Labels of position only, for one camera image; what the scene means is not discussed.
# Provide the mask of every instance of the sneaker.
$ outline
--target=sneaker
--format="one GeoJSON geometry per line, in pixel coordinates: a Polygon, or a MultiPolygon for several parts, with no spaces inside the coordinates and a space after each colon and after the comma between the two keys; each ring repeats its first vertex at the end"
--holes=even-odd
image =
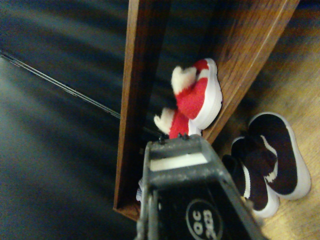
{"type": "Polygon", "coordinates": [[[165,134],[169,135],[170,139],[177,138],[179,134],[185,133],[190,135],[197,134],[201,136],[201,130],[193,125],[193,123],[178,109],[172,110],[164,108],[161,117],[154,117],[155,125],[165,134]]]}
{"type": "Polygon", "coordinates": [[[172,73],[171,85],[181,113],[197,128],[206,129],[222,106],[216,63],[206,58],[185,70],[177,66],[172,73]]]}
{"type": "Polygon", "coordinates": [[[259,161],[265,159],[268,152],[261,148],[255,148],[254,151],[250,149],[257,145],[259,144],[253,139],[245,137],[238,137],[233,141],[231,155],[237,161],[235,165],[239,167],[234,169],[231,175],[240,194],[253,203],[253,212],[261,218],[268,218],[277,212],[279,198],[266,184],[264,176],[259,171],[269,168],[265,161],[259,161]]]}
{"type": "Polygon", "coordinates": [[[265,175],[272,190],[288,200],[304,197],[311,188],[310,173],[288,121],[279,114],[263,112],[251,119],[248,132],[251,136],[260,136],[265,148],[276,157],[273,171],[265,175]]]}

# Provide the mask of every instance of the black sneaker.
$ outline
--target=black sneaker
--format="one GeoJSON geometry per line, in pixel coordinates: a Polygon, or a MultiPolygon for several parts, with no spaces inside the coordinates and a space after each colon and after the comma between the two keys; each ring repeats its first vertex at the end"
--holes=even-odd
{"type": "Polygon", "coordinates": [[[231,148],[232,156],[223,156],[222,162],[239,193],[253,203],[253,212],[261,218],[268,218],[278,210],[279,198],[266,184],[263,175],[256,171],[257,159],[263,159],[262,151],[249,152],[246,143],[248,140],[244,137],[236,138],[231,148]]]}
{"type": "Polygon", "coordinates": [[[251,119],[248,133],[260,136],[265,148],[276,156],[273,170],[264,174],[272,190],[288,200],[304,197],[311,188],[311,178],[288,121],[279,114],[263,112],[251,119]]]}

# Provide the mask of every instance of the red and white slipper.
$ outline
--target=red and white slipper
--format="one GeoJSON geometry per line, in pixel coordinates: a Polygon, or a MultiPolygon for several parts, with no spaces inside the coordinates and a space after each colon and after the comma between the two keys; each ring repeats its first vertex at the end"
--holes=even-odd
{"type": "Polygon", "coordinates": [[[178,134],[197,134],[201,136],[201,130],[194,126],[190,119],[182,114],[178,109],[172,110],[164,108],[161,117],[154,116],[155,125],[165,134],[169,135],[170,139],[178,137],[178,134]]]}
{"type": "Polygon", "coordinates": [[[206,129],[222,106],[216,63],[206,58],[185,70],[177,66],[172,73],[171,85],[179,111],[197,128],[206,129]]]}

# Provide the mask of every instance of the wooden shelf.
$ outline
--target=wooden shelf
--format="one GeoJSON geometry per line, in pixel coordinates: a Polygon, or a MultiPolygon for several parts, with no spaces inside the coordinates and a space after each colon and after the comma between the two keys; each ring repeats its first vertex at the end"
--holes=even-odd
{"type": "MultiPolygon", "coordinates": [[[[212,10],[212,25],[199,56],[216,61],[223,103],[215,122],[203,131],[210,143],[264,66],[298,3],[229,0],[223,10],[212,10]]],[[[139,216],[139,204],[126,195],[136,190],[137,174],[132,173],[142,171],[142,144],[137,139],[146,117],[169,10],[170,0],[129,1],[114,210],[133,220],[139,216]]]]}
{"type": "Polygon", "coordinates": [[[130,213],[132,204],[128,205],[125,199],[131,195],[134,183],[139,181],[138,171],[142,171],[139,136],[146,118],[170,3],[169,0],[129,1],[113,208],[131,219],[135,213],[130,213]]]}
{"type": "Polygon", "coordinates": [[[211,144],[264,66],[299,0],[233,2],[230,11],[221,16],[229,27],[215,32],[219,37],[212,47],[212,52],[217,53],[214,59],[223,103],[215,122],[203,131],[203,137],[211,144]]]}

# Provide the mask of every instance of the wooden board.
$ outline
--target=wooden board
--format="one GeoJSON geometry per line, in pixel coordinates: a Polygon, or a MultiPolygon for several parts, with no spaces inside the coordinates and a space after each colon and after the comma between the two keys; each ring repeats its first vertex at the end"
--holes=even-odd
{"type": "Polygon", "coordinates": [[[138,188],[138,179],[131,177],[138,176],[134,171],[139,164],[139,139],[169,10],[169,0],[129,1],[114,209],[123,207],[127,195],[138,188]]]}
{"type": "Polygon", "coordinates": [[[310,171],[311,191],[301,199],[280,200],[262,228],[271,240],[320,239],[320,11],[298,7],[256,81],[214,142],[220,157],[255,114],[283,115],[293,128],[310,171]]]}
{"type": "Polygon", "coordinates": [[[204,42],[199,53],[211,55],[216,61],[223,95],[218,117],[203,131],[210,143],[256,79],[298,3],[299,0],[230,0],[217,12],[207,34],[215,39],[215,45],[204,42]]]}

